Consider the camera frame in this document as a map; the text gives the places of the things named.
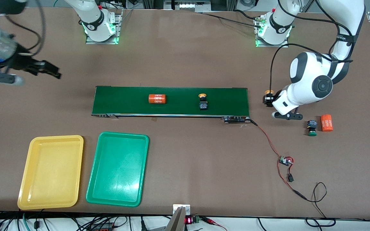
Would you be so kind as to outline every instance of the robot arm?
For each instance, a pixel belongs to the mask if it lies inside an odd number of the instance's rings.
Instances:
[[[281,115],[300,105],[324,99],[331,93],[333,85],[348,72],[349,62],[343,61],[349,60],[361,29],[365,15],[364,1],[320,0],[320,5],[336,22],[348,28],[350,34],[339,27],[331,54],[321,57],[313,52],[302,52],[292,61],[289,71],[291,84],[285,86],[272,102]]]
[[[26,0],[0,0],[0,13],[21,13],[26,6]],[[0,70],[6,68],[4,72],[0,71],[0,83],[11,85],[21,85],[21,77],[8,73],[10,69],[23,70],[33,75],[38,73],[47,73],[61,78],[58,73],[58,67],[48,61],[38,61],[32,58],[33,54],[17,43],[13,35],[9,35],[0,30]]]
[[[116,33],[115,13],[99,9],[94,0],[65,0],[75,9],[85,33],[93,41],[106,41]]]

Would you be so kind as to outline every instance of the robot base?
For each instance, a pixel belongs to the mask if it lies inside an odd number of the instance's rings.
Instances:
[[[88,34],[85,32],[86,40],[85,44],[118,44],[119,43],[119,34],[121,33],[121,25],[122,25],[122,15],[121,14],[115,14],[115,22],[116,25],[110,25],[110,30],[115,30],[116,33],[109,37],[106,41],[94,41],[91,38],[89,38]]]
[[[266,18],[266,15],[261,15],[261,19],[265,19]],[[264,21],[256,21],[256,20],[253,20],[254,22],[254,25],[260,25],[262,28],[264,27]],[[255,46],[256,47],[280,47],[282,45],[285,45],[288,43],[288,38],[285,39],[285,41],[283,41],[281,44],[269,44],[267,42],[265,42],[263,40],[263,38],[261,38],[260,36],[258,36],[258,34],[262,33],[261,30],[263,30],[262,28],[254,28],[254,32],[255,32]]]

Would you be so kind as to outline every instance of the table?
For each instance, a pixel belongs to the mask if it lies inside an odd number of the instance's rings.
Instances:
[[[251,118],[279,153],[295,158],[292,186],[310,197],[322,181],[328,195],[319,204],[328,217],[370,218],[370,22],[365,21],[348,76],[326,99],[300,107],[302,121],[271,118],[262,104],[276,48],[257,48],[253,29],[188,11],[135,10],[122,25],[119,45],[85,45],[73,9],[46,7],[47,39],[36,56],[60,67],[61,80],[15,72],[24,86],[0,85],[0,210],[16,201],[30,141],[37,136],[84,137],[79,199],[52,211],[170,214],[189,203],[203,215],[320,217],[296,196],[276,171],[276,155],[252,124],[209,118],[91,116],[96,85],[248,88]],[[249,22],[235,12],[221,16]],[[307,14],[320,17],[320,14]],[[40,30],[38,9],[12,18]],[[328,51],[333,25],[296,20],[290,42]],[[25,46],[36,38],[9,24],[0,28]],[[275,60],[273,88],[289,84],[291,60],[303,50],[284,48]],[[306,135],[307,120],[331,114],[334,131]],[[85,193],[98,135],[141,133],[150,138],[142,202],[137,208],[88,204]]]

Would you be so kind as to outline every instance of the orange cylinder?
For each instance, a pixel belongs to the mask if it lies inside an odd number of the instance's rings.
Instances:
[[[151,94],[148,97],[148,102],[150,104],[165,104],[166,103],[166,95]]]
[[[321,116],[321,127],[322,127],[323,132],[333,131],[331,115],[326,114],[326,115]]]

